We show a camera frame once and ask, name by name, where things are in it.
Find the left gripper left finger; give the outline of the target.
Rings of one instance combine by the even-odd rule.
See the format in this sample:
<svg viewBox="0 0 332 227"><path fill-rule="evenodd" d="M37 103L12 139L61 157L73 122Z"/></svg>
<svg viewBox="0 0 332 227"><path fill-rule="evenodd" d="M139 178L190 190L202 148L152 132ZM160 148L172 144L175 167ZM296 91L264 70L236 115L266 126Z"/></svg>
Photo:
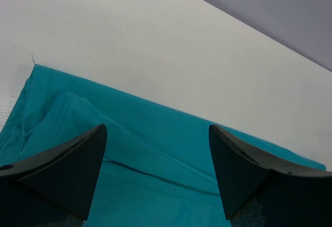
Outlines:
<svg viewBox="0 0 332 227"><path fill-rule="evenodd" d="M1 166L1 219L87 219L107 142L104 124Z"/></svg>

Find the teal t-shirt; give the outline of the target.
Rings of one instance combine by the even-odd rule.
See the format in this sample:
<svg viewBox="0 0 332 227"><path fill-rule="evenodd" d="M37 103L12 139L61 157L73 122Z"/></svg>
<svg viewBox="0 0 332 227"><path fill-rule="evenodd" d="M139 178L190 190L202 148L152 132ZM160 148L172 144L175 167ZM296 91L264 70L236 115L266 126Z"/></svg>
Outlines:
<svg viewBox="0 0 332 227"><path fill-rule="evenodd" d="M1 166L104 124L106 149L87 219L1 219L1 226L331 226L229 221L209 145L213 122L35 65L1 131ZM285 148L218 125L279 158L327 171Z"/></svg>

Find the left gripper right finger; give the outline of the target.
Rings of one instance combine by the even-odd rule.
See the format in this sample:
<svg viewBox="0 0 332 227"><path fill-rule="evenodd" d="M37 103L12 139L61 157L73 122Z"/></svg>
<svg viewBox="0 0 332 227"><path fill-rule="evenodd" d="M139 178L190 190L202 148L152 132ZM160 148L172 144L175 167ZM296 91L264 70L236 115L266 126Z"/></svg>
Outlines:
<svg viewBox="0 0 332 227"><path fill-rule="evenodd" d="M330 221L331 172L255 147L218 125L210 152L229 221Z"/></svg>

